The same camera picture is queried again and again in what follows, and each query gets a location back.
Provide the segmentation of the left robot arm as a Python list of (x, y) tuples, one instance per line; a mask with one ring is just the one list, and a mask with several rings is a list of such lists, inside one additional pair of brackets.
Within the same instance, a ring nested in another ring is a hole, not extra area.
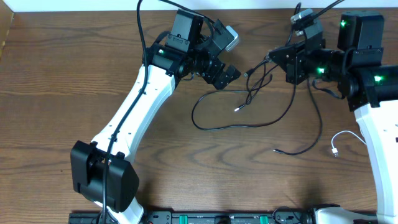
[(89, 143), (71, 149), (73, 188), (101, 207), (96, 215), (71, 223), (139, 223), (144, 209), (136, 199), (139, 178), (133, 168), (137, 148), (156, 112), (188, 75), (200, 75), (217, 90), (240, 76), (219, 59), (239, 41), (220, 21), (180, 9), (170, 31), (144, 48), (137, 79), (111, 121)]

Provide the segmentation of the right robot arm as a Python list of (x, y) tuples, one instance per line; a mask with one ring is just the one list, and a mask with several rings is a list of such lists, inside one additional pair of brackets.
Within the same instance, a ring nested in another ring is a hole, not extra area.
[(305, 223), (396, 223), (397, 67), (382, 64), (384, 17), (376, 11), (344, 12), (336, 50), (325, 47), (316, 12), (306, 9), (290, 20), (303, 41), (269, 56), (289, 83), (311, 78), (337, 83), (339, 98), (347, 100), (363, 134), (377, 195), (375, 215), (322, 205), (309, 211)]

